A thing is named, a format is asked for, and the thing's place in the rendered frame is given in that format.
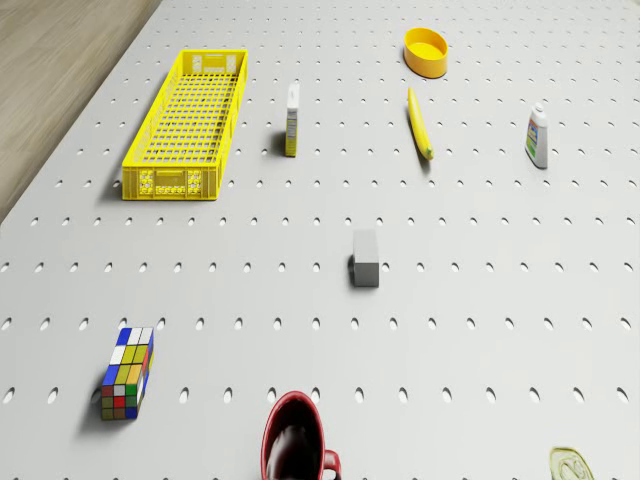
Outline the grey cube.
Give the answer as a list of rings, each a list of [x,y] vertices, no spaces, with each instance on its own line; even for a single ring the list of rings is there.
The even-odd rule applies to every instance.
[[[352,266],[355,287],[379,286],[379,252],[376,232],[373,229],[354,232]]]

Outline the white and yellow carton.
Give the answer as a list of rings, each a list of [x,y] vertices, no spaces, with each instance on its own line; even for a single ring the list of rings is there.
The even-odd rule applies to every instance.
[[[298,109],[300,103],[300,85],[292,83],[287,94],[287,117],[285,131],[285,155],[295,157],[298,138]]]

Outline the banana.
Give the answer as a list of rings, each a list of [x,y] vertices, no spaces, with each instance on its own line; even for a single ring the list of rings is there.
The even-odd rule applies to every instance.
[[[411,87],[408,88],[408,110],[416,146],[418,147],[421,155],[427,161],[431,161],[434,158],[433,147],[426,131],[415,91]]]

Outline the yellow basket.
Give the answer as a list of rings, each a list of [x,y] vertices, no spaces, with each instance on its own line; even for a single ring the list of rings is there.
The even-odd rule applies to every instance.
[[[122,198],[216,199],[246,81],[245,50],[182,50],[122,162]]]

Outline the yellow bowl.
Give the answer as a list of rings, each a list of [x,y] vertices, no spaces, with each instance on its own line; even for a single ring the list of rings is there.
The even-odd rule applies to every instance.
[[[404,60],[416,74],[439,78],[447,72],[448,44],[431,29],[412,28],[404,36]]]

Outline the red mug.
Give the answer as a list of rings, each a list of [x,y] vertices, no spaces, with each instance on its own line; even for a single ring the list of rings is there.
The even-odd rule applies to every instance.
[[[262,439],[263,480],[322,480],[326,470],[342,480],[336,452],[325,447],[317,408],[300,391],[284,394],[273,406]]]

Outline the small white bottle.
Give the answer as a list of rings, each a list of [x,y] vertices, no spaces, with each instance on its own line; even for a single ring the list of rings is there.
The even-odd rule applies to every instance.
[[[525,151],[539,169],[548,167],[548,118],[541,103],[531,110],[527,128]]]

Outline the puzzle cube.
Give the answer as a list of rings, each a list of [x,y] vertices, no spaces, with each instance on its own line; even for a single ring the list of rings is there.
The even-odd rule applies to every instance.
[[[138,417],[153,356],[153,327],[120,330],[101,385],[103,420]]]

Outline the flat-sided can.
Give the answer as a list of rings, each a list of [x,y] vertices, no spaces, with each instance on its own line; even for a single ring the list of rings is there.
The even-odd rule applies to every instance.
[[[590,467],[575,449],[553,448],[549,465],[552,480],[594,480]]]

